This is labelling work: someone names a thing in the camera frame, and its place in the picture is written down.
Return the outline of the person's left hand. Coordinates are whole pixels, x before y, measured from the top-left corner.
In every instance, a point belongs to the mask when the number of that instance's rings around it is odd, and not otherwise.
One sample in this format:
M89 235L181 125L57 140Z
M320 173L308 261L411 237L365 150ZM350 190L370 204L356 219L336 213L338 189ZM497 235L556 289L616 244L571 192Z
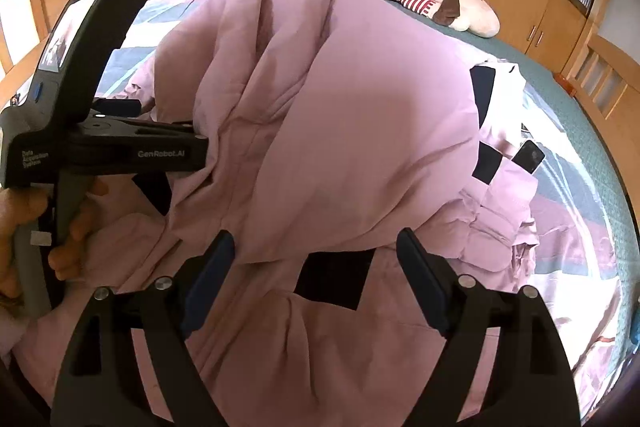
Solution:
M28 230L29 247L47 249L48 265L58 281L77 279L85 258L85 245L89 235L96 231L100 210L92 196L104 196L108 186L94 179L88 197L78 206L67 228L64 239L54 235L54 225L46 211L49 197L42 188L1 190L1 306L11 309L22 299L23 289L18 276L14 253L14 235L22 228Z

